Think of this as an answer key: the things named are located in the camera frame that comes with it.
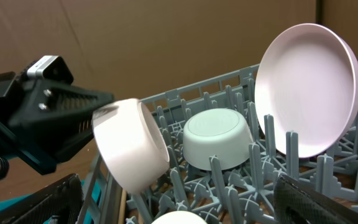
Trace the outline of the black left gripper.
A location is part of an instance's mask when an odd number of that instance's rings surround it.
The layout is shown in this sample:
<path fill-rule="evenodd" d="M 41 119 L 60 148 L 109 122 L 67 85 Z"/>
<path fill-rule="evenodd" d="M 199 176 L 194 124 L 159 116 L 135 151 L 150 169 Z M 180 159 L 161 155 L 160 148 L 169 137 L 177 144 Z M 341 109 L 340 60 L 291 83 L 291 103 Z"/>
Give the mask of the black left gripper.
<path fill-rule="evenodd" d="M 90 119 L 114 101 L 106 91 L 87 90 L 14 72 L 0 74 L 0 156 L 18 157 L 41 175 L 56 171 L 93 139 L 91 128 L 37 124 Z"/>

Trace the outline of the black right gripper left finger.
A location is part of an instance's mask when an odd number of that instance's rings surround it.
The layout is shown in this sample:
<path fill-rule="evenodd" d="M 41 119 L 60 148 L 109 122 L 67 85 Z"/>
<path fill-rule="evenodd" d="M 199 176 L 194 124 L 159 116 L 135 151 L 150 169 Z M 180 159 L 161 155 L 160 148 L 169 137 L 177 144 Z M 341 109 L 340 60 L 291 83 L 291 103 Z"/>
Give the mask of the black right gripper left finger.
<path fill-rule="evenodd" d="M 81 180 L 69 174 L 1 210 L 0 224 L 44 223 L 52 217 L 57 219 L 55 223 L 75 224 L 82 205 Z"/>

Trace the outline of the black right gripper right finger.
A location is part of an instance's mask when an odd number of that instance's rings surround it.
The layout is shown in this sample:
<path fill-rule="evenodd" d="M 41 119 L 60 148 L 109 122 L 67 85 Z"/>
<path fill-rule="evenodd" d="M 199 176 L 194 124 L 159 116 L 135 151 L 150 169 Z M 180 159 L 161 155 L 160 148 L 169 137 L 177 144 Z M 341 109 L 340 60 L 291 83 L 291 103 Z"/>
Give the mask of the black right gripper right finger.
<path fill-rule="evenodd" d="M 279 223 L 358 224 L 357 212 L 283 174 L 273 190 L 273 207 Z"/>

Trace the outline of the pink bowl with rice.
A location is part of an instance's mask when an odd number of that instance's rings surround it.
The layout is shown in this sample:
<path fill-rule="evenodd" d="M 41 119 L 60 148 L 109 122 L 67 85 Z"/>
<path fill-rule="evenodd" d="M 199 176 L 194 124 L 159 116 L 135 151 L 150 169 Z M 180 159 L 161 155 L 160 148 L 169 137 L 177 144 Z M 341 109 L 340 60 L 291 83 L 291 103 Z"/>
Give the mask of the pink bowl with rice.
<path fill-rule="evenodd" d="M 162 133 L 148 107 L 137 98 L 95 110 L 92 126 L 108 170 L 130 194 L 148 188 L 170 167 Z"/>

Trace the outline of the grey bowl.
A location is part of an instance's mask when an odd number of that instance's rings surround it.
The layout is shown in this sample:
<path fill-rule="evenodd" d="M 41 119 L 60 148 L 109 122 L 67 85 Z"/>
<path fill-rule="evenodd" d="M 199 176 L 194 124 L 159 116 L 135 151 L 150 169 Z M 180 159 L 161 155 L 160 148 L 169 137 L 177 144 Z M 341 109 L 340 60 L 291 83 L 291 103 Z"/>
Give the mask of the grey bowl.
<path fill-rule="evenodd" d="M 211 156 L 219 159 L 222 170 L 245 163 L 252 143 L 245 117 L 227 108 L 197 113 L 183 128 L 183 157 L 189 165 L 201 170 L 211 170 Z"/>

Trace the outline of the white paper cup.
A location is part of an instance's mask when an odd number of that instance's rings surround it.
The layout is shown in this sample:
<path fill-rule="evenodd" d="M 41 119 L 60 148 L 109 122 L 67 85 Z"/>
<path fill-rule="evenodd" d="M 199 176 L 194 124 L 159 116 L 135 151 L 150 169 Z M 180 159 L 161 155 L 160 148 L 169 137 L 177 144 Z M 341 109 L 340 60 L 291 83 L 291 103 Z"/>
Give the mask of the white paper cup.
<path fill-rule="evenodd" d="M 152 224 L 207 224 L 207 222 L 192 212 L 174 211 L 162 215 Z"/>

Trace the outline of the white round plate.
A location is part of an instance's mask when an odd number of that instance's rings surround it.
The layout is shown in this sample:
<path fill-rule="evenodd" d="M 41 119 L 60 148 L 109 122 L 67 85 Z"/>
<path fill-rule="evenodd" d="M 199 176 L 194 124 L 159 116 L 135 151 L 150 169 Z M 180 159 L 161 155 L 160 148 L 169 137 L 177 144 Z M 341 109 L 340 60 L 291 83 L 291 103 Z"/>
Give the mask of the white round plate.
<path fill-rule="evenodd" d="M 298 156 L 318 155 L 340 140 L 358 112 L 358 61 L 325 26 L 283 31 L 262 57 L 255 81 L 260 125 L 274 118 L 275 145 L 286 153 L 286 133 L 298 134 Z"/>

